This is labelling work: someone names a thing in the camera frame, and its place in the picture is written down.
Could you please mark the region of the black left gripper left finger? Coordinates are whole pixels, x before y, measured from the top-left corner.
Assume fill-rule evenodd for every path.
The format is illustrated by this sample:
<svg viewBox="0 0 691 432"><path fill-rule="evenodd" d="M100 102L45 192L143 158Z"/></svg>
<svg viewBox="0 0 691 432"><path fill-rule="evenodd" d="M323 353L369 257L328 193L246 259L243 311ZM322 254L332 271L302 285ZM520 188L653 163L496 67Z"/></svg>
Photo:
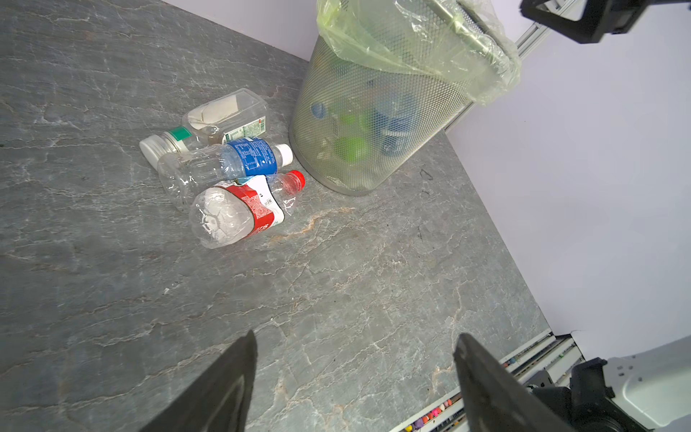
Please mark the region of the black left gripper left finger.
<svg viewBox="0 0 691 432"><path fill-rule="evenodd" d="M253 331L237 339L144 431L243 431L257 372Z"/></svg>

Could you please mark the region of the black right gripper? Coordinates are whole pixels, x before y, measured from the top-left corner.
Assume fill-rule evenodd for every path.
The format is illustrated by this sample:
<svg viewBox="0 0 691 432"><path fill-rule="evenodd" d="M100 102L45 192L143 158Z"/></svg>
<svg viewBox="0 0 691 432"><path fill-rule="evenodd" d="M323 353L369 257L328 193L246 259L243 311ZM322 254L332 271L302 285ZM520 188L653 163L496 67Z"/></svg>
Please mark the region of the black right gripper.
<svg viewBox="0 0 691 432"><path fill-rule="evenodd" d="M579 44L599 43L607 34L626 34L648 8L647 1L591 0L586 1L579 20L554 14L546 1L523 1L522 16Z"/></svg>

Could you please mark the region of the red label clear bottle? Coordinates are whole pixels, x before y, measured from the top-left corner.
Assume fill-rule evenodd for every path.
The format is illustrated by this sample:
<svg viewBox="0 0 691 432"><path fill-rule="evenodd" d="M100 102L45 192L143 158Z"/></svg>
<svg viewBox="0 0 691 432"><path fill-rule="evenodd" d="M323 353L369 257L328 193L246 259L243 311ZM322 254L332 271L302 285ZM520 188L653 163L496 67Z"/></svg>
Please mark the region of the red label clear bottle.
<svg viewBox="0 0 691 432"><path fill-rule="evenodd" d="M298 170L243 177L207 188L194 199L189 221L205 248L222 248L268 230L292 214L306 185Z"/></svg>

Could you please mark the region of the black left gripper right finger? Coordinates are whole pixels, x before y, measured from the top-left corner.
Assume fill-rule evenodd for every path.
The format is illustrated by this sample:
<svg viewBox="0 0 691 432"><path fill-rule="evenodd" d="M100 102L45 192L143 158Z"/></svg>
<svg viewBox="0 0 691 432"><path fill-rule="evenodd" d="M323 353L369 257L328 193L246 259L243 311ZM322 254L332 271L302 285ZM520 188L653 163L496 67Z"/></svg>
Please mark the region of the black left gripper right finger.
<svg viewBox="0 0 691 432"><path fill-rule="evenodd" d="M453 358L471 431L572 430L518 383L472 335L459 336Z"/></svg>

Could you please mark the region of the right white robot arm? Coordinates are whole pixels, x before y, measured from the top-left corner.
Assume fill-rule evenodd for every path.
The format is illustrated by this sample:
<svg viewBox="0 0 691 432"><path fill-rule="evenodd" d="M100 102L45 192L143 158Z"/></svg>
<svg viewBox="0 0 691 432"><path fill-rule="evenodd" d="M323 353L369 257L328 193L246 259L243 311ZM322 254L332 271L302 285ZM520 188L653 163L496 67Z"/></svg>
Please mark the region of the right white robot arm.
<svg viewBox="0 0 691 432"><path fill-rule="evenodd" d="M580 44L629 32L650 1L588 1L579 20L524 1L522 16ZM534 396L579 431L653 431L690 413L690 339L572 368L570 389L536 388Z"/></svg>

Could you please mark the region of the blue label bottle back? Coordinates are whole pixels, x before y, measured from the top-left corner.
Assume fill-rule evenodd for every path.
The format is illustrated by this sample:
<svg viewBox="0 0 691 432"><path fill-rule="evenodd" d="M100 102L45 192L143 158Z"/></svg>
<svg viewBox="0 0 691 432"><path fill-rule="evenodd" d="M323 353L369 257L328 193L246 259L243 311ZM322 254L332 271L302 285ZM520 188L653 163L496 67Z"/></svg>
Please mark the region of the blue label bottle back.
<svg viewBox="0 0 691 432"><path fill-rule="evenodd" d="M158 162L158 176L172 205L186 212L198 194L219 182L273 176L291 163L289 145L242 138L184 154L168 153Z"/></svg>

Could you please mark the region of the clear square bottle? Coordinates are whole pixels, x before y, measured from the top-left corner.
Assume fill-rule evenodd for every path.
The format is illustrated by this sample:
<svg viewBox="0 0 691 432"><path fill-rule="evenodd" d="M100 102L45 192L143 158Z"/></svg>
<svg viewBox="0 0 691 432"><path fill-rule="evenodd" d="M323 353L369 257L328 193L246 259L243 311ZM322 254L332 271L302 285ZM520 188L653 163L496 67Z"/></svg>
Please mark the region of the clear square bottle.
<svg viewBox="0 0 691 432"><path fill-rule="evenodd" d="M266 132L267 104L241 88L201 104L185 114L179 126L140 141L140 150L152 167L165 154L185 154L230 140L254 138Z"/></svg>

